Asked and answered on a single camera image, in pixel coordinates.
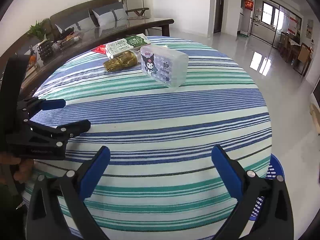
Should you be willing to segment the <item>person's left hand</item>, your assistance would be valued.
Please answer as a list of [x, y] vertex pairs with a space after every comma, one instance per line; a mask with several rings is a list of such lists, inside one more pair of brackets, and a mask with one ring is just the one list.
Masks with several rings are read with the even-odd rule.
[[33, 159], [21, 159], [13, 156], [11, 153], [1, 152], [1, 164], [18, 165], [18, 170], [14, 173], [13, 178], [20, 184], [25, 183], [32, 174], [34, 165]]

